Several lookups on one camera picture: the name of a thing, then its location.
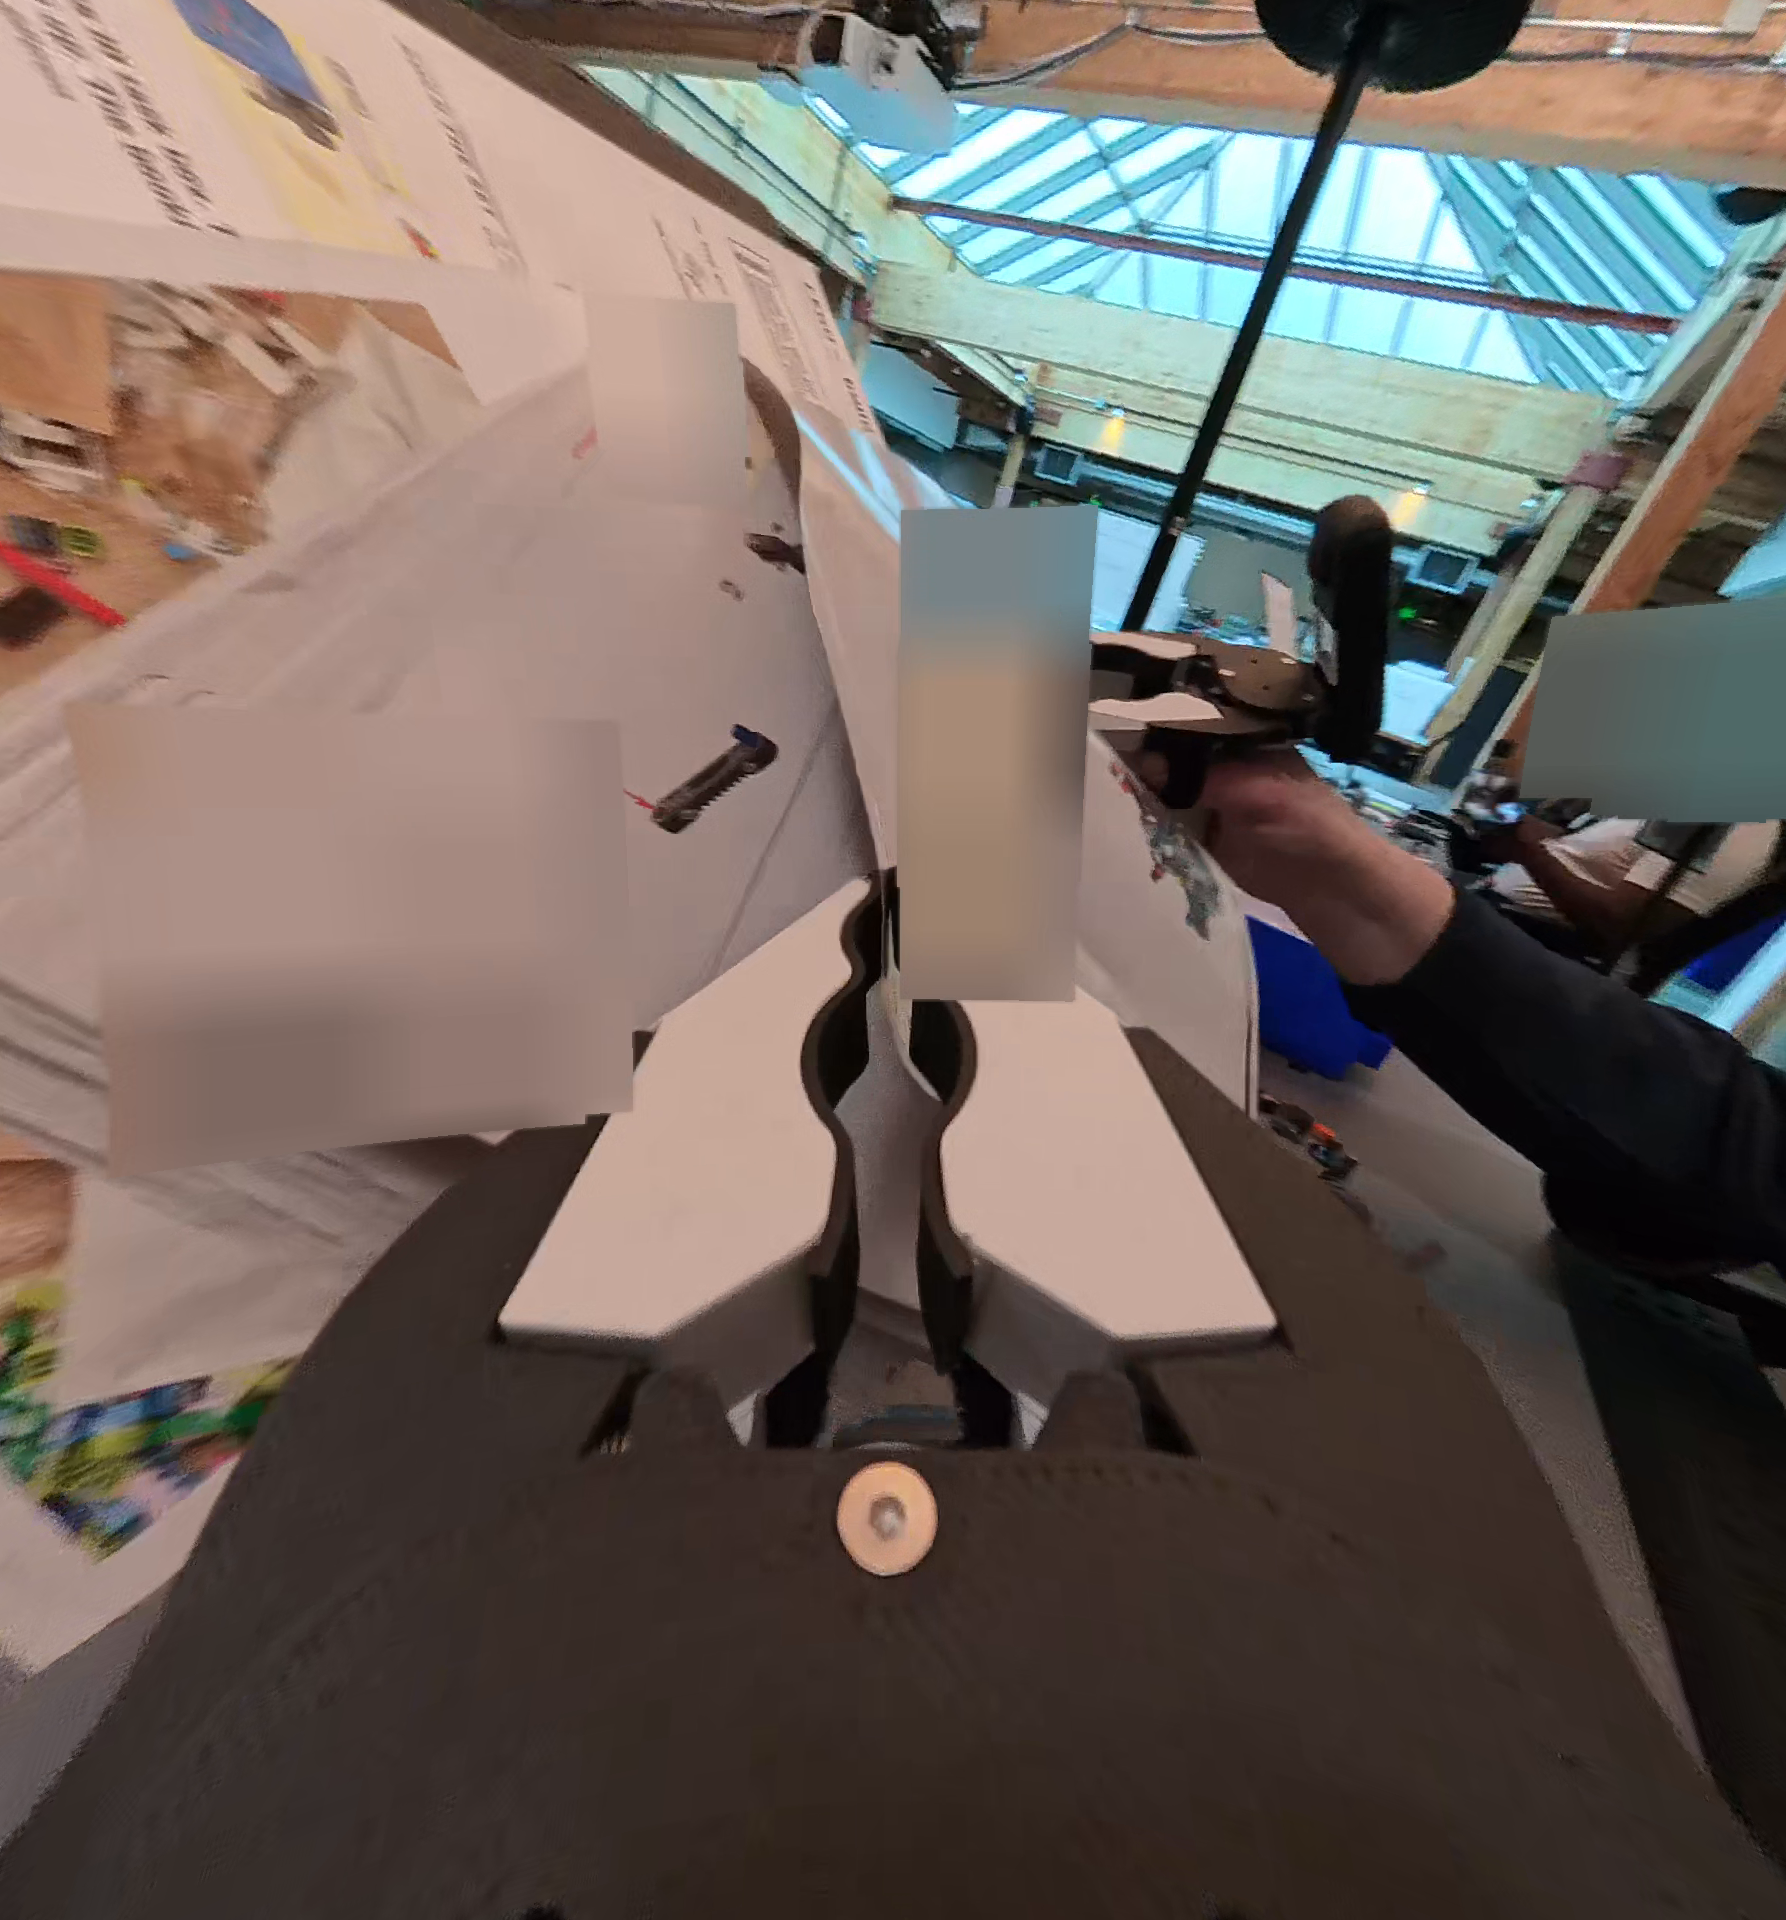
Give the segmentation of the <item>white lego instruction booklet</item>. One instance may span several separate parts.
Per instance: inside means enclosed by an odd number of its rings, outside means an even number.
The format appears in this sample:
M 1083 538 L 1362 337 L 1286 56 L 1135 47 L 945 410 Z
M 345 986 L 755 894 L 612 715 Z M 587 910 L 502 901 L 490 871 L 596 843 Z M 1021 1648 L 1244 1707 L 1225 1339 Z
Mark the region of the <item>white lego instruction booklet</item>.
M 895 876 L 905 534 L 1046 545 L 881 437 L 813 268 L 392 4 L 0 4 L 0 283 L 122 373 L 251 295 L 417 307 L 261 428 L 268 518 L 0 695 L 0 1657 L 156 1597 L 305 1352 L 499 1147 Z

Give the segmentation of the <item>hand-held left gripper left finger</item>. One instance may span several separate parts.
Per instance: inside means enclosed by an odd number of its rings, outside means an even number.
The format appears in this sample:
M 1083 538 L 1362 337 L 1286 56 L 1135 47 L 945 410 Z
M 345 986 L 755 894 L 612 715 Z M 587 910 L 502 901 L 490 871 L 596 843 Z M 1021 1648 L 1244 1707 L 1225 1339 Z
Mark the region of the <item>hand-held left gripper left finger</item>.
M 758 1406 L 845 1338 L 855 1148 L 881 886 L 845 880 L 684 1000 L 649 1039 L 501 1310 L 517 1346 L 706 1376 Z

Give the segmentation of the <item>white ceiling device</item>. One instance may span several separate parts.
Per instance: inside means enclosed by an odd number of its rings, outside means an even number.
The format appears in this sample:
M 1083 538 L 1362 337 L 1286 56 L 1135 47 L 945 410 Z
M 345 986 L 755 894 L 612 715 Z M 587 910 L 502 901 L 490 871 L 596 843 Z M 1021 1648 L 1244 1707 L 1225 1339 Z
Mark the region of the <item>white ceiling device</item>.
M 928 14 L 900 31 L 863 12 L 818 10 L 800 26 L 793 70 L 866 146 L 940 156 L 956 139 L 953 35 Z

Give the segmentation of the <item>black pole stand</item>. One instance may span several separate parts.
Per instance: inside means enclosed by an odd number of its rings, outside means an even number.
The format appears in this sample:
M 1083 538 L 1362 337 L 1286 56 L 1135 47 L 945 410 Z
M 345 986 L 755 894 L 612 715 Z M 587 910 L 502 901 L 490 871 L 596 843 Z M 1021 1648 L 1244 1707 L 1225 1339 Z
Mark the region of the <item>black pole stand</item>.
M 1193 434 L 1121 629 L 1146 628 L 1180 538 L 1189 524 L 1218 445 L 1236 408 L 1251 363 L 1322 187 L 1367 90 L 1438 93 L 1495 63 L 1524 24 L 1529 2 L 1257 2 L 1257 22 L 1286 59 L 1329 81 L 1331 93 L 1313 132 L 1306 163 L 1291 194 L 1271 247 L 1255 276 L 1244 317 L 1229 345 L 1216 385 Z

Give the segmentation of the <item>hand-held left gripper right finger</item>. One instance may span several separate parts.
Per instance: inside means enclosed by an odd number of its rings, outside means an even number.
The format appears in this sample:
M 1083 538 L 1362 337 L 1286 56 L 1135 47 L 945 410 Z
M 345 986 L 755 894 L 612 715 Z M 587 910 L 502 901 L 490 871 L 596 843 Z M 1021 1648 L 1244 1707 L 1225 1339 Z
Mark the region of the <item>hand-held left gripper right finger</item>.
M 917 1000 L 936 1103 L 915 1278 L 933 1357 L 1043 1407 L 1076 1373 L 1249 1350 L 1279 1319 L 1119 1019 Z

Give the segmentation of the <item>person's right forearm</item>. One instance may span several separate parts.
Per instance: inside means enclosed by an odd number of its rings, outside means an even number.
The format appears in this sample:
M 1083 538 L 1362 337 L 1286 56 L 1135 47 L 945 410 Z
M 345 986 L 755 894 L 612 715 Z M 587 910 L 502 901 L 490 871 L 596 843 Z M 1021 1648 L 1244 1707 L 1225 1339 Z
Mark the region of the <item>person's right forearm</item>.
M 1357 1011 L 1536 1168 L 1563 1242 L 1730 1314 L 1786 1371 L 1786 1069 L 1557 957 L 1432 873 L 1323 903 Z

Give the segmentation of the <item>cluster of small lego pieces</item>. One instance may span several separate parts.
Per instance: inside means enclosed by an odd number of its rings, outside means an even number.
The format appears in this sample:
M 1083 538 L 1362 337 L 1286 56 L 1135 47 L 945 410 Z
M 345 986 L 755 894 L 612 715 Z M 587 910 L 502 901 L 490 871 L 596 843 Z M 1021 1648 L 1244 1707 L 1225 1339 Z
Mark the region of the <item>cluster of small lego pieces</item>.
M 1313 1163 L 1318 1176 L 1335 1187 L 1343 1187 L 1359 1169 L 1357 1157 L 1346 1150 L 1337 1132 L 1306 1107 L 1262 1092 L 1255 1116 L 1269 1135 Z

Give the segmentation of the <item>blue bin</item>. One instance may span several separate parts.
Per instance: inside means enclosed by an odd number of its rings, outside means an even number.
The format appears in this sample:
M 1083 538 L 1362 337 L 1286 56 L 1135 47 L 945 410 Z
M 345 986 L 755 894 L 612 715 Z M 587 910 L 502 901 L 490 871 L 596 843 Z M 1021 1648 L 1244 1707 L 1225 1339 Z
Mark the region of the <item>blue bin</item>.
M 1329 1081 L 1380 1070 L 1392 1042 L 1359 1020 L 1337 972 L 1296 931 L 1248 915 L 1260 1044 L 1286 1066 Z

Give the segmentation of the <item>person's right hand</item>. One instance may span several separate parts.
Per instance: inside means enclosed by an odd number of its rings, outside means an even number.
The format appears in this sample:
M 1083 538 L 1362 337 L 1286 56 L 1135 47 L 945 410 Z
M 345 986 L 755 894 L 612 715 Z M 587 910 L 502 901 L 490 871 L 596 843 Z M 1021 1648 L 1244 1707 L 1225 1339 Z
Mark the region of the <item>person's right hand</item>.
M 1191 810 L 1220 869 L 1271 903 L 1359 991 L 1405 980 L 1457 919 L 1457 894 L 1384 840 L 1294 749 L 1218 758 Z

